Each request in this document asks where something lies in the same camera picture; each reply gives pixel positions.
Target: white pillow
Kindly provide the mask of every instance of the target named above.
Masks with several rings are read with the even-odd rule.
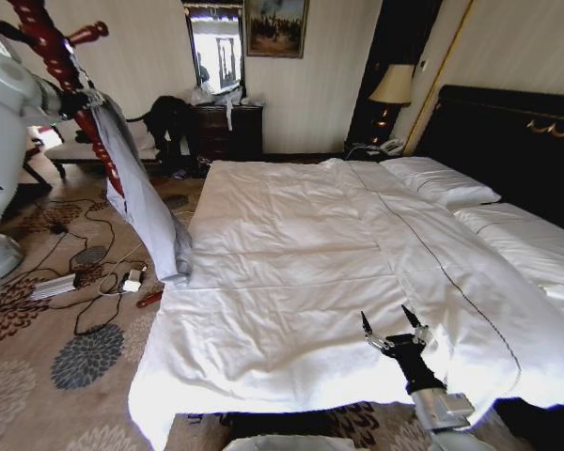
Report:
[[[403,157],[382,162],[408,188],[449,210],[497,202],[488,186],[427,157]]]
[[[454,215],[564,312],[564,229],[511,204],[463,209]]]

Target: white charger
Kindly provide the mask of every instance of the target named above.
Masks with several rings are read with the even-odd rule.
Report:
[[[137,292],[142,286],[141,277],[142,272],[140,270],[130,270],[128,278],[123,282],[123,291]]]

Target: patterned carpet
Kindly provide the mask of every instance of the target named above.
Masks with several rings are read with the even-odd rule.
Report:
[[[135,303],[161,285],[140,246],[116,271],[120,280],[130,268],[146,264],[140,292],[120,301],[100,297],[100,281],[139,240],[104,201],[101,175],[73,167],[62,183],[41,159],[35,164],[49,173],[53,190],[2,226],[22,245],[26,259],[6,278],[0,295],[0,451],[149,449],[130,420],[127,395],[159,307],[138,309]],[[187,223],[201,188],[202,180],[191,179],[169,180],[157,190]],[[27,299],[38,281],[70,272],[79,274],[79,289]],[[102,289],[114,279],[105,279]],[[429,445],[413,407],[364,402],[301,415],[178,415],[167,449],[221,450],[235,437],[260,432],[348,437],[371,450],[425,451]],[[530,449],[494,412],[476,435],[498,450]]]

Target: dark red wooden pole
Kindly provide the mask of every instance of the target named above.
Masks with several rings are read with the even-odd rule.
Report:
[[[101,36],[107,36],[109,31],[106,24],[96,22],[87,25],[65,37],[53,23],[44,7],[44,0],[8,0],[21,20],[19,29],[0,20],[0,34],[9,39],[26,43],[36,54],[41,56],[50,73],[60,84],[63,91],[74,92],[82,89],[79,81],[79,70],[71,61],[71,55],[66,47],[66,41],[71,46],[92,42]],[[104,164],[106,174],[117,192],[123,195],[121,180],[115,164],[104,149],[104,144],[96,127],[91,112],[84,110],[75,115],[75,122],[86,132],[92,141],[92,149],[98,159]]]

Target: framed painting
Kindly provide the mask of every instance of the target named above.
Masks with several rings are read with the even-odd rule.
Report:
[[[244,0],[246,55],[302,58],[309,0]]]

